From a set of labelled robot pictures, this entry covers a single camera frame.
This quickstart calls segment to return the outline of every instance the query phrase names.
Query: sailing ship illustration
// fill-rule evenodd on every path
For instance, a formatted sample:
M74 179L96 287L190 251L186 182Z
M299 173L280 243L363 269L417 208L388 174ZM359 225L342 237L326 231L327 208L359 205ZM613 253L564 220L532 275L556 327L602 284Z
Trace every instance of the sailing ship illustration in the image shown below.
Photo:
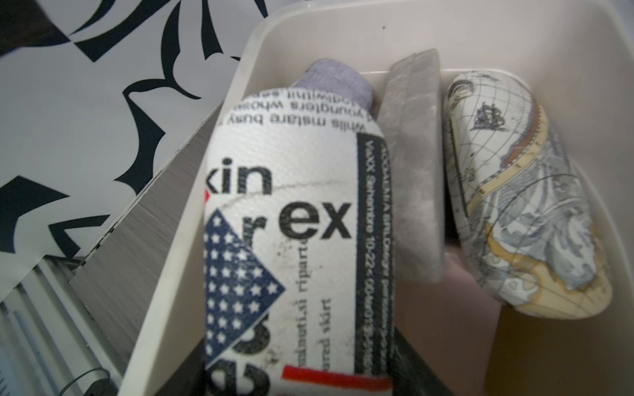
M506 129L502 127L504 123L502 111L494 103L487 105L486 102L482 102L482 106L477 110L474 126L471 130L492 129L494 131L505 131Z

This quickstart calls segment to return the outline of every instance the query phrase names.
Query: red stripe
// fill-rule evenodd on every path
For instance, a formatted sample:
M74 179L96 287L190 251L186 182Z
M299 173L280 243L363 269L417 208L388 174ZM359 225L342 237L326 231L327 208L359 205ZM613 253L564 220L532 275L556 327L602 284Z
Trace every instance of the red stripe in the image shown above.
M392 378L362 377L355 375L329 373L328 371L318 371L304 369L300 367L286 366L281 377L284 380L306 382L317 385L336 386L338 388L360 389L360 390L389 390L392 388Z

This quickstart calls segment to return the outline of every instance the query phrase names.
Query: beige plastic container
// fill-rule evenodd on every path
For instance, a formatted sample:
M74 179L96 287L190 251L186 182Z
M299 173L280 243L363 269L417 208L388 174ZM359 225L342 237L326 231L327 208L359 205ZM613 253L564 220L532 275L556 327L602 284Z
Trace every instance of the beige plastic container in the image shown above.
M588 183L614 277L611 307L595 321L578 322L576 329L620 345L622 353L607 352L601 359L613 362L606 371L629 377L624 359L634 349L634 282L627 259L634 254L629 243L634 236L634 56L605 1L297 3L254 30L223 113L248 94L291 85L322 57L360 71L380 102L390 66L429 48L440 52L445 84L468 68L520 77L557 126ZM119 395L153 395L203 337L203 202L199 171ZM615 388L604 394L623 393Z

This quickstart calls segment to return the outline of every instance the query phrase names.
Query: newspaper print fabric case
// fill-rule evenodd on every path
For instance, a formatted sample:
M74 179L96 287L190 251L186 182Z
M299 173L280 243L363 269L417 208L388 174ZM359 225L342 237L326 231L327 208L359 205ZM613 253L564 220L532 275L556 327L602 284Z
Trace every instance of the newspaper print fabric case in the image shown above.
M390 165L372 116L336 94L262 91L229 110L205 161L211 393L391 395Z
M462 248L478 283L532 316L579 319L612 298L587 197L541 105L517 80L453 80L444 147Z

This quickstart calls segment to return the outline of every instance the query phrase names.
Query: lavender fabric cap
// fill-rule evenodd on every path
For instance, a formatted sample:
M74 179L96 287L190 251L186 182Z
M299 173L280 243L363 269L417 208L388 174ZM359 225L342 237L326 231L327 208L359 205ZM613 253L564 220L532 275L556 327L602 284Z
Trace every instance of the lavender fabric cap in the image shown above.
M334 59L314 62L293 86L338 94L368 111L374 99L372 86L355 69Z

